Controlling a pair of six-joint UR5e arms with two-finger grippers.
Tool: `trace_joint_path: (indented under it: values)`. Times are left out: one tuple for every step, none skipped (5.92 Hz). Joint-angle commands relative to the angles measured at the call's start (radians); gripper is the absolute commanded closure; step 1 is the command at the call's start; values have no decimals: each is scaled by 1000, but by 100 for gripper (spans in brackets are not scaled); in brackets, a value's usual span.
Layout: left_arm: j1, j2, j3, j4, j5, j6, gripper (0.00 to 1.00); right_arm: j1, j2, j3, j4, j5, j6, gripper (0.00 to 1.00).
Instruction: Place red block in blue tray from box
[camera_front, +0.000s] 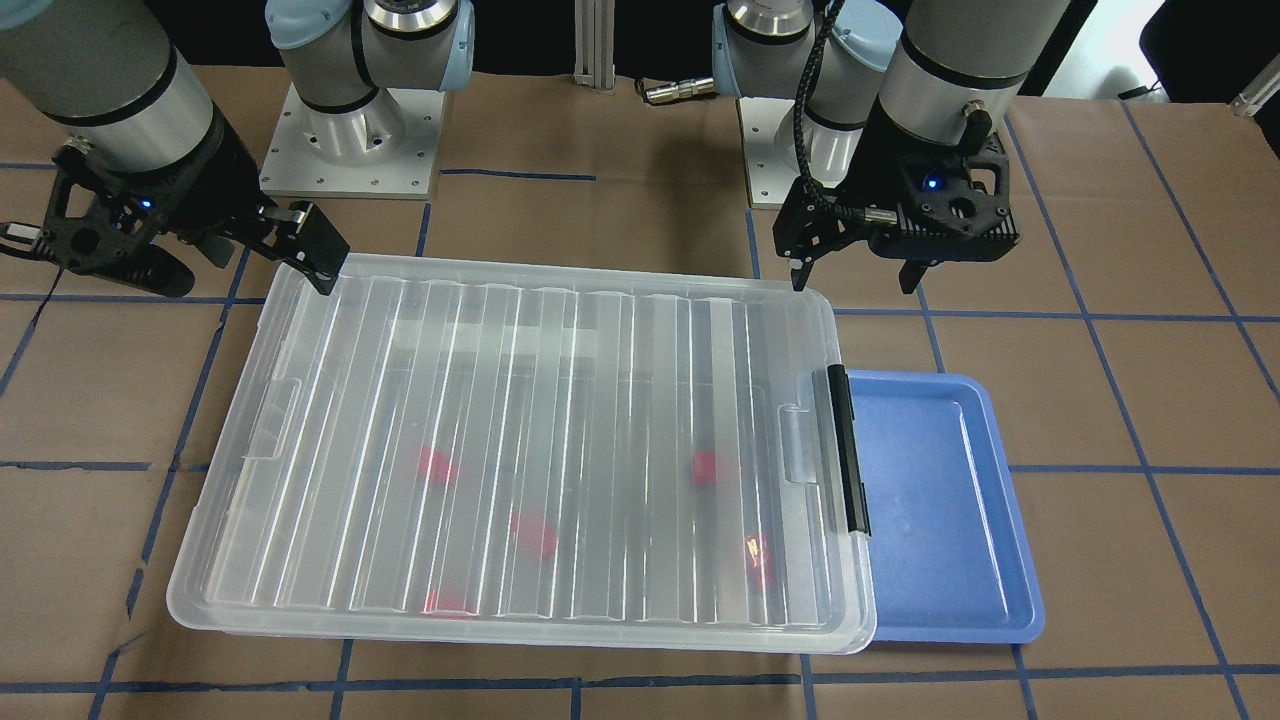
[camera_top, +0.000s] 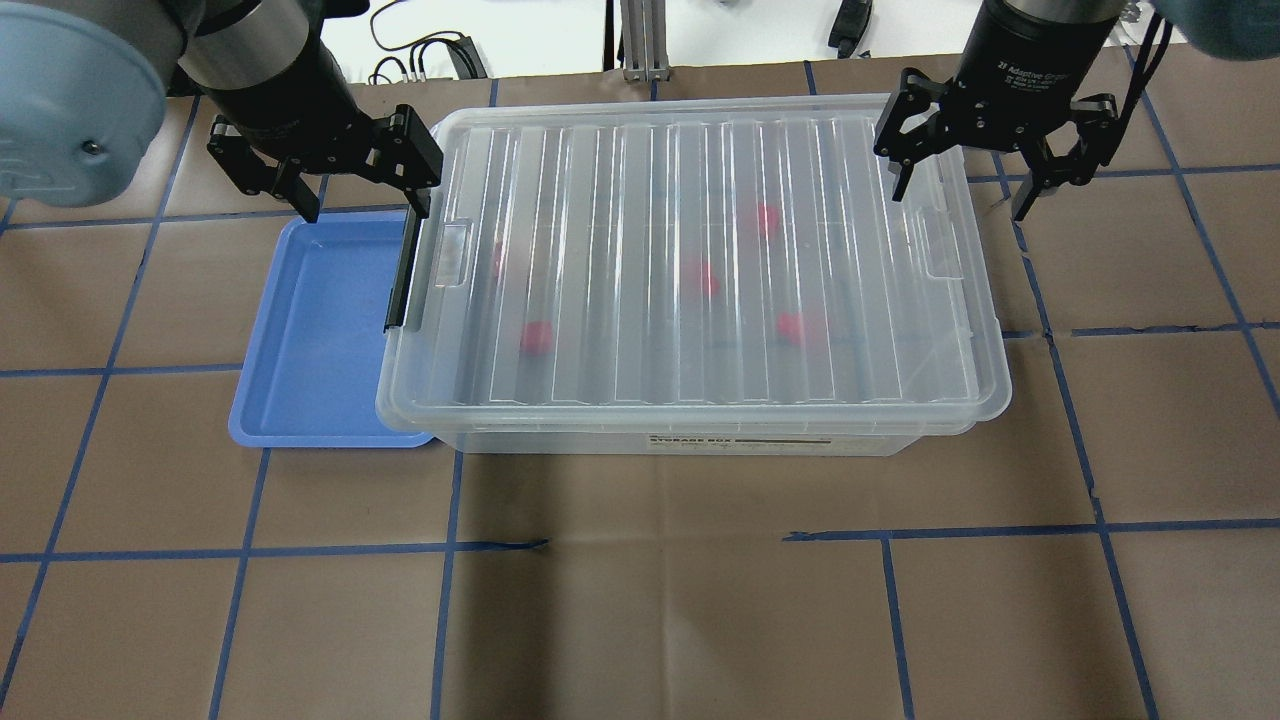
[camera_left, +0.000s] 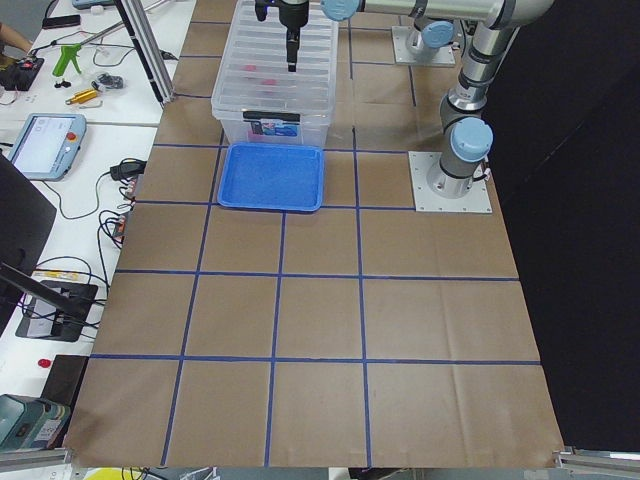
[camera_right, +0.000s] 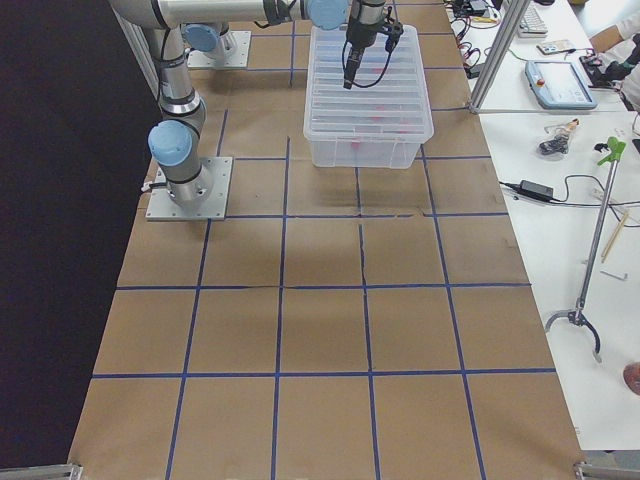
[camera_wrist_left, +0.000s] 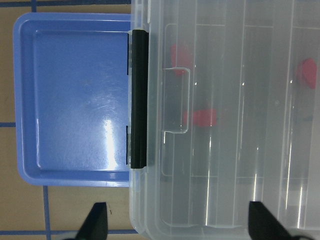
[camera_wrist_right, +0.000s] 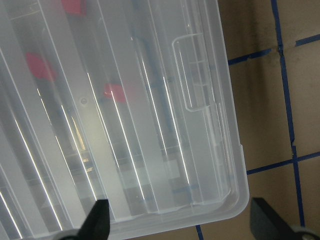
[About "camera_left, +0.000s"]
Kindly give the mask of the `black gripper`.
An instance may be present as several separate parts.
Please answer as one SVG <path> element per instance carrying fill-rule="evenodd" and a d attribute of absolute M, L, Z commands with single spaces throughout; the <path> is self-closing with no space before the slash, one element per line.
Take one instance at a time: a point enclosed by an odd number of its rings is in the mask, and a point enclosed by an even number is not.
<path fill-rule="evenodd" d="M 308 23 L 308 0 L 278 3 L 279 21 L 286 27 L 304 27 Z M 286 58 L 289 72 L 297 71 L 300 47 L 300 28 L 288 28 L 286 32 Z"/>

